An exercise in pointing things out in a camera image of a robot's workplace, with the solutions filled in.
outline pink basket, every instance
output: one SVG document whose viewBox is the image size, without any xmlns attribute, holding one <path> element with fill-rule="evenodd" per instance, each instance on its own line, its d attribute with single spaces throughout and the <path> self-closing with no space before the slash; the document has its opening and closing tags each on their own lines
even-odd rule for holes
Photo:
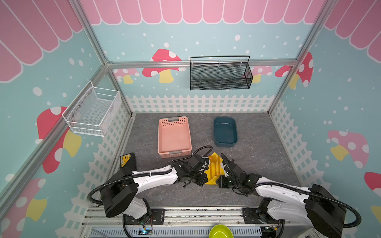
<svg viewBox="0 0 381 238">
<path fill-rule="evenodd" d="M 191 132 L 187 117 L 159 120 L 158 153 L 162 158 L 192 154 Z"/>
</svg>

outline blue container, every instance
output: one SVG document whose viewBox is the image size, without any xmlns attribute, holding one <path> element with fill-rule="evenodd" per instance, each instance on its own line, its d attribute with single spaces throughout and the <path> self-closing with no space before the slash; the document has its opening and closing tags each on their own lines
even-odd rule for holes
<svg viewBox="0 0 381 238">
<path fill-rule="evenodd" d="M 237 126 L 231 117 L 217 117 L 214 126 L 214 139 L 216 146 L 233 147 L 237 141 Z"/>
</svg>

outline lime green bowl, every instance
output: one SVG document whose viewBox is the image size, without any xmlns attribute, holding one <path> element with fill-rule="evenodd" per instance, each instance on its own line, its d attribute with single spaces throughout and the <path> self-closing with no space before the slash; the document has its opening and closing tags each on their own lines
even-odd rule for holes
<svg viewBox="0 0 381 238">
<path fill-rule="evenodd" d="M 209 238 L 234 238 L 234 236 L 227 226 L 215 225 L 209 233 Z"/>
</svg>

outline white mesh basket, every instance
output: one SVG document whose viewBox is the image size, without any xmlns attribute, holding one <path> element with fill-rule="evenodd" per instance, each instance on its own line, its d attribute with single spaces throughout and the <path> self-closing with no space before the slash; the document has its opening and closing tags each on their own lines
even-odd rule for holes
<svg viewBox="0 0 381 238">
<path fill-rule="evenodd" d="M 119 91 L 96 88 L 89 81 L 62 117 L 74 133 L 104 136 L 121 104 Z"/>
</svg>

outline black wire basket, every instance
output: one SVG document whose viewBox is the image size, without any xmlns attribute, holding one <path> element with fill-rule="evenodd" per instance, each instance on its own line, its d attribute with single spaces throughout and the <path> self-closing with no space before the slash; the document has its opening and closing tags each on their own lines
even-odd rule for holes
<svg viewBox="0 0 381 238">
<path fill-rule="evenodd" d="M 249 89 L 253 80 L 249 59 L 250 56 L 190 57 L 190 89 Z"/>
</svg>

